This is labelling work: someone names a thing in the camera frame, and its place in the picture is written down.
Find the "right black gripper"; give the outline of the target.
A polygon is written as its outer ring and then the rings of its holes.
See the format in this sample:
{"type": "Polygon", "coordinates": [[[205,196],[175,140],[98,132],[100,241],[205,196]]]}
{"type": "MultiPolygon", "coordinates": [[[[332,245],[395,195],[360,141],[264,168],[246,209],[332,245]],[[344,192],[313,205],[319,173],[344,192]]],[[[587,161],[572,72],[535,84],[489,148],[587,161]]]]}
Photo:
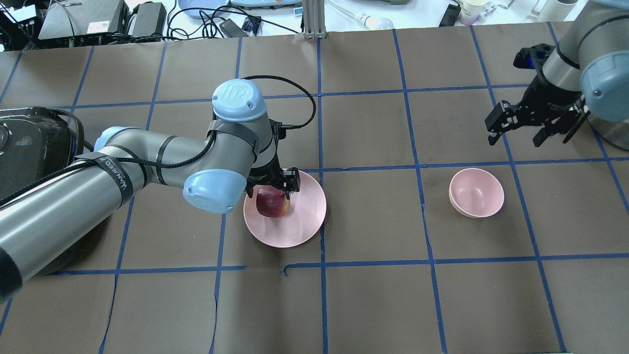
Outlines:
{"type": "Polygon", "coordinates": [[[556,134],[565,135],[566,144],[585,121],[581,92],[553,85],[544,74],[537,74],[517,105],[500,101],[485,119],[488,143],[496,145],[508,131],[523,127],[541,127],[533,145],[541,145],[556,134]]]}

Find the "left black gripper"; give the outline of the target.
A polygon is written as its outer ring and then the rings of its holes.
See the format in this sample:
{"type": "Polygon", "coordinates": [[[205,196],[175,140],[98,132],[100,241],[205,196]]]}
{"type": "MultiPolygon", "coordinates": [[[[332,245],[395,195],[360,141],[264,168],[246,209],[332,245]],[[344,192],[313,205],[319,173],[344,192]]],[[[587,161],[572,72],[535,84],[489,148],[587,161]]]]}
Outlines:
{"type": "Polygon", "coordinates": [[[283,170],[279,158],[274,155],[269,163],[261,167],[252,167],[249,171],[246,192],[252,192],[256,185],[271,186],[284,191],[286,198],[290,199],[292,193],[301,190],[300,170],[297,167],[283,170]]]}

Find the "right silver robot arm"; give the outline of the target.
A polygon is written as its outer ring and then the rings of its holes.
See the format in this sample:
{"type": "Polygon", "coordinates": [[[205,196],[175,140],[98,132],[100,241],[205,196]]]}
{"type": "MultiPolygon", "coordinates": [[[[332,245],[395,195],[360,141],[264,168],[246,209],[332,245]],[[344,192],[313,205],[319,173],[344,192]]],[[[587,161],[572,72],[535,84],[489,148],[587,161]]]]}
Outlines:
{"type": "Polygon", "coordinates": [[[553,135],[568,143],[590,115],[628,119],[628,2],[590,0],[557,45],[522,48],[513,65],[535,77],[517,104],[496,104],[485,119],[489,145],[506,132],[539,127],[533,145],[553,135]]]}

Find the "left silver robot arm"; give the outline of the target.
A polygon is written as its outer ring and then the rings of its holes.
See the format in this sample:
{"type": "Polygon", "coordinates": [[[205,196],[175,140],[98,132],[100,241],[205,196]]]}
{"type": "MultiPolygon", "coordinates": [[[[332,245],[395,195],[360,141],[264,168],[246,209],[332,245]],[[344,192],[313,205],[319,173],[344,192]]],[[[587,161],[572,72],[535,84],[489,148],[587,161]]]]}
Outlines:
{"type": "Polygon", "coordinates": [[[256,185],[299,191],[298,170],[281,168],[277,145],[305,124],[270,119],[255,79],[230,79],[216,88],[203,141],[111,127],[92,152],[2,199],[1,301],[148,184],[181,188],[189,204],[216,214],[232,211],[256,185]]]}

